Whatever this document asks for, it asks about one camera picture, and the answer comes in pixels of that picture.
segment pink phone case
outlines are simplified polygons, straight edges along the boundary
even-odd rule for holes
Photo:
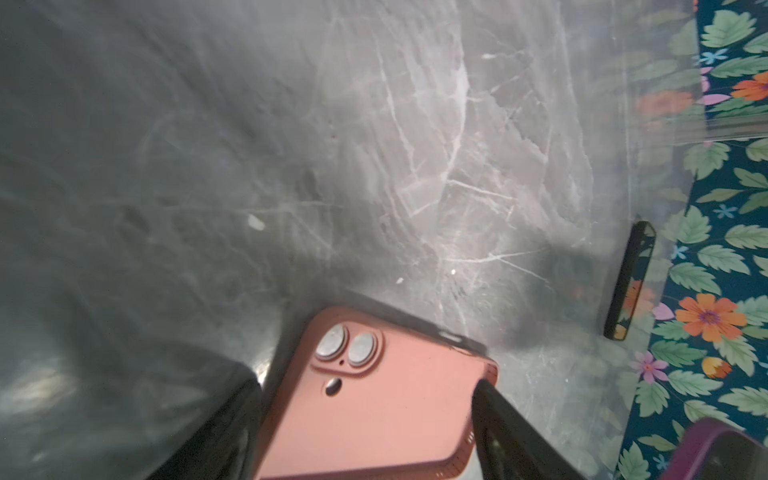
[[[315,349],[342,324],[332,358]],[[361,366],[349,344],[363,333],[376,347]],[[341,379],[338,392],[326,385]],[[258,480],[453,478],[475,444],[472,392],[496,384],[490,359],[355,310],[332,307],[304,332],[257,442]]]

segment blue flower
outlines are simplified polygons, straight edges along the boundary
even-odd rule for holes
[[[685,260],[685,253],[688,251],[688,247],[683,245],[682,247],[678,247],[677,245],[674,246],[674,251],[672,252],[672,257],[670,257],[672,260],[679,258],[681,260]]]
[[[662,454],[659,454],[658,457],[654,457],[654,462],[656,462],[656,470],[659,470],[660,472],[663,472],[670,466],[670,463],[664,459],[664,455]]]
[[[728,58],[728,55],[725,55],[725,52],[727,52],[727,48],[721,48],[720,50],[712,53],[711,51],[705,51],[703,54],[701,54],[701,58],[699,58],[699,64],[707,64],[712,65],[714,62],[718,60],[725,60]]]
[[[720,204],[720,208],[716,208],[712,211],[717,214],[717,218],[733,218],[733,212],[736,211],[736,207],[726,207],[725,204]]]

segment gray marble countertop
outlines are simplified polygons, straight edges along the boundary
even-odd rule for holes
[[[691,182],[632,83],[691,68],[667,58],[690,2],[617,3],[0,7],[0,472],[142,478],[226,383],[184,358],[268,395],[280,345],[364,299],[487,346],[506,398],[604,475],[648,328],[603,339],[607,299],[632,221]]]

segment flower center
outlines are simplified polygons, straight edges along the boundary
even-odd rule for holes
[[[720,323],[720,315],[717,315],[715,312],[711,310],[707,310],[706,312],[699,315],[699,320],[701,320],[704,323]]]

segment floral fabric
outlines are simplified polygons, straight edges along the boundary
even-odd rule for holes
[[[707,118],[768,113],[768,0],[697,3]]]
[[[768,445],[768,139],[688,147],[697,175],[637,388],[617,477],[657,478],[684,430],[714,417]]]

